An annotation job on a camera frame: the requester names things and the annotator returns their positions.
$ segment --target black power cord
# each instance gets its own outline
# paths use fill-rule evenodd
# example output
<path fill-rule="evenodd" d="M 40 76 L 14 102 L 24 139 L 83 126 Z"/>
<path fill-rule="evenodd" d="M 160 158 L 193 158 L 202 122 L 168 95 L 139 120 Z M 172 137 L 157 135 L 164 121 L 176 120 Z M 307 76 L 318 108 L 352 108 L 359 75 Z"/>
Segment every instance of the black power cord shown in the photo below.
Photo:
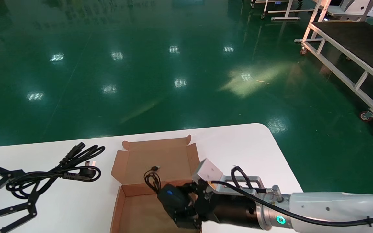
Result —
<path fill-rule="evenodd" d="M 156 173 L 158 169 L 159 169 L 158 166 L 153 166 L 151 169 L 146 171 L 145 174 L 143 174 L 143 179 L 145 180 L 145 183 L 147 184 L 147 186 L 150 187 L 157 194 L 162 190 L 160 177 Z"/>
<path fill-rule="evenodd" d="M 244 177 L 244 179 L 246 181 L 246 185 L 250 189 L 255 189 L 258 193 L 266 193 L 266 189 L 253 188 L 253 186 L 251 185 L 250 178 L 244 173 L 244 171 L 239 166 L 235 166 L 234 168 L 231 169 L 231 179 L 234 182 L 235 187 L 241 188 L 240 184 L 238 184 L 237 178 L 235 178 L 235 172 L 236 171 L 241 173 L 241 175 Z"/>
<path fill-rule="evenodd" d="M 239 173 L 241 173 L 241 175 L 244 177 L 246 181 L 246 185 L 250 189 L 252 189 L 253 186 L 251 186 L 250 178 L 248 178 L 248 176 L 244 173 L 244 171 L 239 166 L 235 166 L 234 168 L 231 169 L 231 179 L 234 182 L 235 187 L 240 188 L 240 185 L 238 184 L 237 179 L 235 178 L 235 171 L 238 171 Z"/>
<path fill-rule="evenodd" d="M 347 221 L 347 222 L 328 222 L 328 221 L 320 221 L 320 220 L 315 220 L 315 219 L 311 219 L 311 218 L 307 218 L 307 217 L 304 217 L 304 216 L 301 216 L 301 215 L 298 215 L 298 214 L 295 214 L 295 213 L 292 213 L 290 211 L 287 211 L 285 209 L 282 209 L 282 208 L 279 208 L 269 202 L 265 202 L 264 200 L 246 192 L 246 191 L 243 191 L 242 189 L 240 188 L 237 188 L 235 186 L 233 186 L 232 184 L 229 184 L 227 182 L 223 182 L 223 181 L 217 181 L 217 180 L 214 180 L 214 181 L 211 181 L 211 183 L 213 184 L 222 184 L 240 194 L 242 194 L 243 196 L 261 204 L 261 205 L 264 205 L 272 210 L 275 210 L 279 213 L 282 213 L 284 215 L 287 215 L 291 218 L 294 218 L 294 219 L 297 219 L 297 220 L 300 220 L 300 221 L 303 221 L 303 222 L 306 222 L 306 223 L 310 223 L 310 224 L 316 224 L 316 225 L 321 225 L 321 226 L 327 226 L 327 227 L 353 227 L 353 226 L 359 226 L 359 225 L 370 225 L 373 224 L 373 218 L 366 218 L 366 219 L 361 219 L 361 220 L 356 220 L 356 221 Z"/>
<path fill-rule="evenodd" d="M 74 146 L 70 152 L 60 161 L 59 165 L 47 172 L 29 172 L 21 177 L 17 177 L 11 180 L 6 185 L 6 190 L 11 192 L 15 197 L 20 199 L 28 199 L 31 193 L 26 193 L 24 190 L 28 187 L 33 187 L 33 192 L 37 192 L 37 195 L 41 195 L 47 191 L 47 189 L 56 181 L 57 178 L 63 178 L 68 180 L 79 180 L 83 182 L 93 182 L 100 178 L 101 171 L 95 166 L 80 166 L 76 167 L 80 163 L 92 159 L 99 154 L 101 154 L 105 147 L 94 145 L 83 152 L 82 149 L 86 145 L 84 143 L 79 143 Z M 80 169 L 78 174 L 70 173 L 69 171 L 74 171 Z M 49 179 L 43 187 L 37 190 L 38 185 L 44 179 Z"/>

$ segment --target blue light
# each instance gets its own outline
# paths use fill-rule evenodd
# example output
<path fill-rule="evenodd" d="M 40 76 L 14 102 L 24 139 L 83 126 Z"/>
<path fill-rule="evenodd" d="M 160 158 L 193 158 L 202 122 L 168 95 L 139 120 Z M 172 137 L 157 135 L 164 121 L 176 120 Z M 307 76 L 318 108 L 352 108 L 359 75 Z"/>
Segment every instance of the blue light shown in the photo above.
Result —
<path fill-rule="evenodd" d="M 277 220 L 277 222 L 278 223 L 280 223 L 280 224 L 285 224 L 286 223 L 286 220 L 283 218 L 283 216 L 281 216 L 281 215 L 278 215 L 277 217 L 276 217 L 276 220 Z"/>

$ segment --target white metal cart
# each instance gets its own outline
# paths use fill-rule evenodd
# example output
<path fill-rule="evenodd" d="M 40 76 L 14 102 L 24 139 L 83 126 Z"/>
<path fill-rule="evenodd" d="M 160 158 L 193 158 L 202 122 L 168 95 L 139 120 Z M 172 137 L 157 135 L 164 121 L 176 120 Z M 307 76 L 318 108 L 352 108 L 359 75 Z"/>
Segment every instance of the white metal cart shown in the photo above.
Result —
<path fill-rule="evenodd" d="M 327 9 L 330 0 L 325 1 L 324 9 Z M 363 121 L 370 121 L 373 118 L 373 99 L 361 90 L 361 86 L 368 75 L 373 76 L 373 26 L 369 25 L 367 22 L 313 22 L 320 3 L 321 0 L 318 0 L 317 6 L 315 7 L 312 18 L 302 39 L 302 50 L 300 54 L 304 55 L 307 51 L 310 51 L 358 97 L 367 103 L 369 111 L 361 112 L 360 118 Z M 367 12 L 373 6 L 372 0 L 369 2 L 369 5 L 367 11 L 361 17 L 362 21 L 364 21 Z M 308 41 L 307 39 L 310 30 L 312 30 L 314 34 L 322 37 L 320 39 L 315 39 L 320 41 L 320 45 L 317 49 L 315 49 L 310 43 L 311 41 Z M 353 62 L 364 69 L 363 74 L 356 83 L 351 81 L 342 71 L 336 68 L 334 64 L 321 54 L 326 42 L 336 47 Z"/>
<path fill-rule="evenodd" d="M 269 3 L 287 3 L 286 10 L 270 10 L 267 11 L 267 5 Z M 261 19 L 264 19 L 265 15 L 267 13 L 284 13 L 284 17 L 272 17 L 271 20 L 300 20 L 300 17 L 289 17 L 289 13 L 291 12 L 305 12 L 305 11 L 313 11 L 313 9 L 300 9 L 302 7 L 303 1 L 298 1 L 298 8 L 297 9 L 291 9 L 291 6 L 293 4 L 293 0 L 255 0 L 251 2 L 251 7 L 255 7 L 255 3 L 264 3 L 265 7 L 263 10 L 263 13 L 261 15 Z"/>

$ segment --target cardboard box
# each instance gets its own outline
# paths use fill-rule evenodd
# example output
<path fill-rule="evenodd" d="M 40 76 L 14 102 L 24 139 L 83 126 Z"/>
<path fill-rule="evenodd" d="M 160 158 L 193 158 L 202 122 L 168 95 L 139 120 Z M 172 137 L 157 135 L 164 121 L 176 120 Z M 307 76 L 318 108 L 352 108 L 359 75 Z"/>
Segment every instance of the cardboard box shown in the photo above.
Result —
<path fill-rule="evenodd" d="M 191 182 L 199 165 L 197 145 L 191 135 L 178 139 L 163 139 L 122 143 L 111 175 L 119 188 L 111 223 L 111 233 L 195 233 L 198 230 L 179 229 L 168 216 L 156 193 L 143 180 L 153 166 L 160 166 L 158 175 L 162 187 L 170 183 L 181 186 Z"/>

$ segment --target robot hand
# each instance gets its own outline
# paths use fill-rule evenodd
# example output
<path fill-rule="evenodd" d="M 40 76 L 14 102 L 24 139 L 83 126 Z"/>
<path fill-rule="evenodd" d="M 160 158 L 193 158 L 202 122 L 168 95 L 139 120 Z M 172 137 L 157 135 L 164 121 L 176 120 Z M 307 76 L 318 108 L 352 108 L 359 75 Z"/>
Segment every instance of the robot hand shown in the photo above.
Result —
<path fill-rule="evenodd" d="M 235 171 L 242 176 L 236 177 Z M 145 174 L 149 186 L 148 175 L 158 180 L 156 172 Z M 209 160 L 200 163 L 192 179 L 181 187 L 166 184 L 160 188 L 154 182 L 159 185 L 154 188 L 158 199 L 180 228 L 201 229 L 203 221 L 214 221 L 260 230 L 283 227 L 300 233 L 373 232 L 373 195 L 281 194 L 277 185 L 265 188 L 259 177 L 248 177 L 239 167 L 233 168 L 231 176 L 224 176 Z M 247 187 L 238 182 L 246 182 Z"/>

